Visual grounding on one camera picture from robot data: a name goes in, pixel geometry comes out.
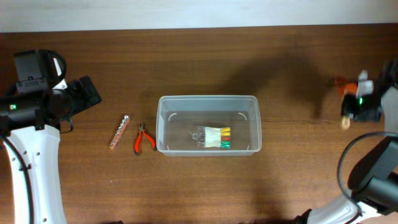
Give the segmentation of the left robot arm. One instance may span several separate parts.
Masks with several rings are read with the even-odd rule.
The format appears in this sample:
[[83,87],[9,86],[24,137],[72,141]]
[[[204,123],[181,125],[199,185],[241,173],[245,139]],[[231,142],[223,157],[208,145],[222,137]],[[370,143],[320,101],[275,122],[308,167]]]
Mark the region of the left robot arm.
[[58,150],[61,123],[101,103],[91,78],[65,81],[53,50],[14,55],[18,82],[1,98],[1,142],[11,165],[16,223],[65,223]]

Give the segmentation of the orange socket rail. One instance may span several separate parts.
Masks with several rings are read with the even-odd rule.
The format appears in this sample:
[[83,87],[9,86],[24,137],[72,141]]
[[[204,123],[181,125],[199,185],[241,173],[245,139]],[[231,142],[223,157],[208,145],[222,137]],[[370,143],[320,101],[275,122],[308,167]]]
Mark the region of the orange socket rail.
[[123,135],[123,132],[125,132],[125,129],[126,129],[127,125],[129,124],[129,122],[130,122],[130,116],[124,115],[123,119],[120,122],[118,129],[115,132],[114,137],[112,138],[112,140],[109,144],[109,148],[111,150],[115,149],[116,146],[118,145],[118,143],[121,139],[121,136]]

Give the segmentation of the clear pack coloured plugs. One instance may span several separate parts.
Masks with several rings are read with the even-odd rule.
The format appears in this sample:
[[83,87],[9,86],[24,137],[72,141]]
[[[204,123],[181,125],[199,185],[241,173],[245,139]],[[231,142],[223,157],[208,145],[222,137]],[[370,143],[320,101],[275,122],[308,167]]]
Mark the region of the clear pack coloured plugs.
[[231,148],[231,128],[213,128],[199,126],[195,133],[191,133],[192,139],[196,141],[198,147],[203,148]]

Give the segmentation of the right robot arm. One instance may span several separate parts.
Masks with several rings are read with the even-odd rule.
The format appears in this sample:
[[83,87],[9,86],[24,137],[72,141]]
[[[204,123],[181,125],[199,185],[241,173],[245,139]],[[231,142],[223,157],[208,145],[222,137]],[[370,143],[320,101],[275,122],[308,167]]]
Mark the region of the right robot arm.
[[[294,223],[360,223],[397,211],[397,60],[387,61],[376,80],[363,70],[357,80],[335,79],[341,96],[341,126],[352,121],[384,121],[384,130],[366,133],[343,150],[336,171],[341,195],[318,209],[295,217]],[[342,180],[343,161],[360,140],[381,136],[382,141],[353,167],[348,182]]]

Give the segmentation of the clear plastic container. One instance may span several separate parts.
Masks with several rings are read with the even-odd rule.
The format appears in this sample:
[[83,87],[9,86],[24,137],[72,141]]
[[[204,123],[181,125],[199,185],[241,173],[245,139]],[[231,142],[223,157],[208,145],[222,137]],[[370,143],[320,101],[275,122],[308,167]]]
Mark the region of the clear plastic container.
[[[231,148],[198,147],[199,126],[231,128]],[[179,95],[159,100],[157,149],[165,156],[251,156],[262,148],[259,103],[251,95]]]

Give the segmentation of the orange scraper wooden handle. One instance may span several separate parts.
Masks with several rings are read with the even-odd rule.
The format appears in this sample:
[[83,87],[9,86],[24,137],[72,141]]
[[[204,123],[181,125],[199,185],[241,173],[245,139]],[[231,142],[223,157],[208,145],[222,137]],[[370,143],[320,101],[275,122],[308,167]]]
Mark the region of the orange scraper wooden handle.
[[337,88],[339,96],[341,97],[341,128],[342,130],[347,130],[350,127],[351,118],[348,115],[344,115],[343,101],[346,95],[356,96],[358,83],[356,81],[339,77],[335,78],[333,82]]

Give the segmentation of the orange handled pliers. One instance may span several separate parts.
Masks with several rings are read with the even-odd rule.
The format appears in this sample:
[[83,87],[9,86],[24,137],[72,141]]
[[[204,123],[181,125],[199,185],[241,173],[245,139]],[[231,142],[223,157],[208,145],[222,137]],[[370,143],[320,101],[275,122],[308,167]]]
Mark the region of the orange handled pliers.
[[146,125],[144,123],[140,123],[139,124],[139,134],[134,143],[134,153],[136,156],[140,155],[140,146],[141,146],[141,141],[143,138],[146,138],[151,143],[153,151],[157,150],[155,139],[152,137],[152,135],[147,133]]

